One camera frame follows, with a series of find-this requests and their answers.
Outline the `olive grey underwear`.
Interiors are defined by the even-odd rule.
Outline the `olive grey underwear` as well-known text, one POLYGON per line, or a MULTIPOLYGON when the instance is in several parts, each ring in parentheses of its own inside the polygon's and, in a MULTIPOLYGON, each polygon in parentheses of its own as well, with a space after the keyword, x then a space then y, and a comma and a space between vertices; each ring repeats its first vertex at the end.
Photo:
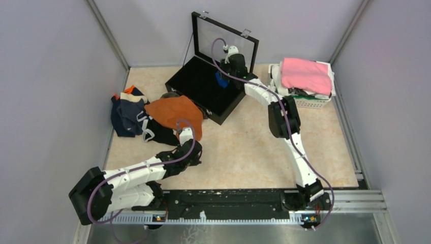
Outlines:
POLYGON ((180 95, 177 94, 176 92, 170 91, 161 95, 160 99, 177 98, 177 97, 180 97, 180 95))

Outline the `black underwear white trim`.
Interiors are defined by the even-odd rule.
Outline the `black underwear white trim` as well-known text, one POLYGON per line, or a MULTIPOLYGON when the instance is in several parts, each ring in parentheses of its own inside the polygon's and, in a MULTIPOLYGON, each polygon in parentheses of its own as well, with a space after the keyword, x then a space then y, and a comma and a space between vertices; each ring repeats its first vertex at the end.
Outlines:
POLYGON ((179 140, 174 135, 173 129, 164 127, 152 116, 143 111, 137 114, 137 122, 141 125, 142 139, 144 142, 155 141, 171 146, 177 146, 179 140))

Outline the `black display case glass lid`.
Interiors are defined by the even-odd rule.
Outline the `black display case glass lid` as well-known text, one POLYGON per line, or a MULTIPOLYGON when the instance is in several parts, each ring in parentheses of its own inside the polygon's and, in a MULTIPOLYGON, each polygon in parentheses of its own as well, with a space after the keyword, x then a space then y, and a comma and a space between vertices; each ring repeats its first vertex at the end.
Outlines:
POLYGON ((222 125, 245 96, 243 88, 222 88, 216 80, 220 60, 226 57, 223 46, 236 46, 245 58, 245 65, 253 73, 259 40, 250 31, 236 30, 205 13, 192 12, 194 55, 184 63, 166 83, 166 89, 192 100, 203 109, 209 119, 222 125))

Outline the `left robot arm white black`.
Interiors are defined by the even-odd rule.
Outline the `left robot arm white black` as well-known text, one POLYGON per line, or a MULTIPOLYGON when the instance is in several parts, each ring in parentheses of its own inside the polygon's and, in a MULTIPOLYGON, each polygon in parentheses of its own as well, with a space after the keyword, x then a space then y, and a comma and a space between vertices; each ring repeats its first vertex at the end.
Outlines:
POLYGON ((101 223, 105 214, 126 208, 157 210, 163 204, 159 181, 197 166, 201 154, 194 129, 185 127, 175 149, 129 167, 107 171, 90 168, 68 196, 82 225, 101 223))

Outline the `navy underwear orange waistband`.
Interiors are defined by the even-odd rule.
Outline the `navy underwear orange waistband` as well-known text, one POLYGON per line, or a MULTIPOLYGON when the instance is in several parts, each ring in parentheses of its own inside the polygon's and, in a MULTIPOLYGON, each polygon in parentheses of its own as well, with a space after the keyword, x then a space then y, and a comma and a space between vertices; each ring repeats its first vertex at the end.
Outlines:
POLYGON ((120 96, 114 94, 111 97, 112 109, 111 109, 111 123, 113 125, 114 130, 116 131, 118 137, 135 137, 133 133, 127 132, 121 122, 120 116, 117 114, 117 108, 120 105, 120 96))

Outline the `royal blue underwear white trim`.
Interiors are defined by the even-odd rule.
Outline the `royal blue underwear white trim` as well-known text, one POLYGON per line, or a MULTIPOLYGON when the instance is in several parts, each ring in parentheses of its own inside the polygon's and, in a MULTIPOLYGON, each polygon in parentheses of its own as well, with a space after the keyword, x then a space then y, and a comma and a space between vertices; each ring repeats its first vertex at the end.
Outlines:
POLYGON ((220 71, 217 71, 215 77, 220 87, 227 88, 229 85, 229 80, 224 74, 222 74, 220 71))

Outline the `orange underwear cream waistband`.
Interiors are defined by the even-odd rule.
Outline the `orange underwear cream waistband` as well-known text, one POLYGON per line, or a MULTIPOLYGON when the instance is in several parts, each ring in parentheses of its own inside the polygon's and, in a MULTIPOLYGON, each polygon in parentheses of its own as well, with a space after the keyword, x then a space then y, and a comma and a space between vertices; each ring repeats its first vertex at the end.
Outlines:
POLYGON ((144 106, 147 114, 164 127, 181 129, 187 127, 186 120, 195 131, 196 140, 202 139, 202 111, 186 96, 161 98, 144 106))

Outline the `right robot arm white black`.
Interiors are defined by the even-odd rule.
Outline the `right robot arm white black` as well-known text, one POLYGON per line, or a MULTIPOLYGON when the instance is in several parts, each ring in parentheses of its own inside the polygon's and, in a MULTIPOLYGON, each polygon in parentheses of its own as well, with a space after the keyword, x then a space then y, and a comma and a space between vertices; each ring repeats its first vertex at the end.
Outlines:
POLYGON ((283 139, 293 163, 298 203, 304 209, 317 207, 325 192, 302 145, 301 121, 295 100, 291 96, 278 95, 250 73, 236 46, 225 44, 223 51, 226 57, 218 65, 221 78, 243 88, 246 95, 267 107, 269 129, 275 138, 283 139))

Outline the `dark blue underwear cream waistband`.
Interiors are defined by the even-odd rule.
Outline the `dark blue underwear cream waistband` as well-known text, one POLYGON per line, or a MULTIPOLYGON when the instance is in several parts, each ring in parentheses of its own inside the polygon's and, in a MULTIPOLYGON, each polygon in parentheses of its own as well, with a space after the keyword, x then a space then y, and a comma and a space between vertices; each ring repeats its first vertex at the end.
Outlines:
POLYGON ((120 116, 122 125, 127 132, 134 135, 143 133, 142 123, 144 117, 147 116, 144 106, 148 103, 148 98, 145 95, 120 94, 120 105, 117 108, 117 114, 120 116))

